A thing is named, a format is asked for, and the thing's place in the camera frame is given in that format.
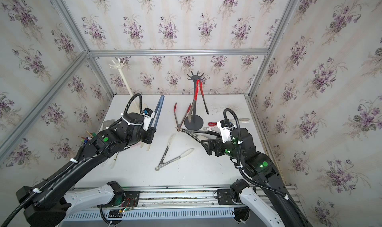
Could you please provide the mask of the black steel tongs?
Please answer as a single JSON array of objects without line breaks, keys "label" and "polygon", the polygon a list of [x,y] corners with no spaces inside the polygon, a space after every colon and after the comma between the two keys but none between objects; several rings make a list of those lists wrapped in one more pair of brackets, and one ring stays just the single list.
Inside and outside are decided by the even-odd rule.
[{"label": "black steel tongs", "polygon": [[184,128],[178,128],[177,131],[189,135],[199,143],[202,143],[203,140],[220,137],[220,133],[211,130],[188,130]]}]

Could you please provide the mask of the dark grey utensil rack stand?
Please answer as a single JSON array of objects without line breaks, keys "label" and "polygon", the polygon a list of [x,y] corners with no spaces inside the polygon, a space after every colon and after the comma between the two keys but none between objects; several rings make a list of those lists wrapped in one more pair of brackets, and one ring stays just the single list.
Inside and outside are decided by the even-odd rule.
[{"label": "dark grey utensil rack stand", "polygon": [[188,117],[185,120],[185,126],[189,130],[200,130],[203,127],[203,119],[202,117],[198,116],[196,114],[196,106],[197,106],[197,97],[200,87],[200,81],[203,77],[203,74],[201,74],[199,71],[194,74],[193,71],[191,72],[191,75],[188,75],[189,80],[193,81],[194,83],[194,93],[193,93],[193,102],[191,104],[190,111],[188,113]]}]

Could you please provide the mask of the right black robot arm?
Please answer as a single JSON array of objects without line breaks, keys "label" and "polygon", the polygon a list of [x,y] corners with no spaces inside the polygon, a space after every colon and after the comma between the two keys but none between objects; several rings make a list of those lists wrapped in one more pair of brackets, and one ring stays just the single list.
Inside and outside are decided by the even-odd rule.
[{"label": "right black robot arm", "polygon": [[258,151],[236,113],[223,111],[220,135],[200,143],[208,155],[229,156],[241,175],[230,186],[234,202],[245,205],[268,227],[310,227],[311,223],[287,190],[271,158]]}]

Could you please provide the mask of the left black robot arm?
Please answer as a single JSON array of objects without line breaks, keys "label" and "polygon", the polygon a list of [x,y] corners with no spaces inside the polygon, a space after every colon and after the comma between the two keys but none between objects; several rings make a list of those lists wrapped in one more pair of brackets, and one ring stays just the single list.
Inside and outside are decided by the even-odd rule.
[{"label": "left black robot arm", "polygon": [[79,197],[67,198],[66,193],[90,171],[116,153],[123,152],[140,142],[151,144],[164,102],[161,96],[155,110],[143,108],[142,95],[133,95],[121,117],[83,144],[76,156],[43,182],[24,186],[17,191],[19,205],[3,222],[7,227],[23,211],[32,227],[55,227],[67,215],[97,205],[106,205],[123,196],[116,181],[101,188],[86,191]]}]

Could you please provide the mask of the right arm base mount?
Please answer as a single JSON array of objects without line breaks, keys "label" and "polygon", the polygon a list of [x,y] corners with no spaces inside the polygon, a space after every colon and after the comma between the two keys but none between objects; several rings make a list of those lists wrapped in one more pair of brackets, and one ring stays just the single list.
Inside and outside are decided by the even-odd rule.
[{"label": "right arm base mount", "polygon": [[[239,194],[246,188],[252,188],[256,193],[256,187],[250,186],[245,180],[237,179],[230,185],[229,189],[218,189],[214,191],[213,197],[218,201],[219,205],[241,205]],[[238,223],[245,223],[250,217],[249,207],[234,208],[234,220]]]}]

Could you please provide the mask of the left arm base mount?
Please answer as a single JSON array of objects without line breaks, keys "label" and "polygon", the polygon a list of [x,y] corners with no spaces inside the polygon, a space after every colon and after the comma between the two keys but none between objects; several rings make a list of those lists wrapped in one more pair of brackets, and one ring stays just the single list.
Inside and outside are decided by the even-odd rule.
[{"label": "left arm base mount", "polygon": [[98,205],[102,220],[110,226],[116,226],[122,221],[124,214],[138,206],[140,191],[124,191],[116,182],[106,184],[111,187],[112,198],[105,205]]}]

